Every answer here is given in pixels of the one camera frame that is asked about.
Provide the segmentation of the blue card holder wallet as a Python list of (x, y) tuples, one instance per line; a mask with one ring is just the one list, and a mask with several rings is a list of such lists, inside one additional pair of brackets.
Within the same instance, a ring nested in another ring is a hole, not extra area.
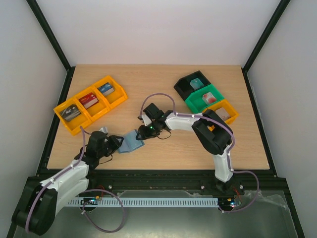
[(144, 146), (143, 140), (137, 140), (137, 130), (132, 130), (123, 135), (123, 142), (118, 148), (118, 153), (130, 153)]

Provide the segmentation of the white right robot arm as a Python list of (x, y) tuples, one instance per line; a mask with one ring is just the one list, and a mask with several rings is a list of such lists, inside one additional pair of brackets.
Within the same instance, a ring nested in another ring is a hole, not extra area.
[(227, 194), (233, 189), (230, 150), (235, 144), (235, 139), (232, 129), (215, 111), (183, 114), (168, 110), (164, 113), (151, 103), (143, 110), (139, 120), (143, 124), (137, 130), (136, 140), (158, 137), (163, 130), (194, 132), (205, 150), (212, 154), (216, 190), (221, 194)]

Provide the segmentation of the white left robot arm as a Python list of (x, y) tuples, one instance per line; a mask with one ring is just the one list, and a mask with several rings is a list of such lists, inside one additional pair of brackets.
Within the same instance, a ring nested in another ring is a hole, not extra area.
[(72, 162), (57, 174), (40, 182), (25, 184), (12, 215), (12, 222), (28, 233), (43, 235), (52, 226), (56, 215), (75, 196), (92, 192), (89, 176), (103, 157), (122, 145), (124, 138), (94, 131), (83, 138), (83, 146)]

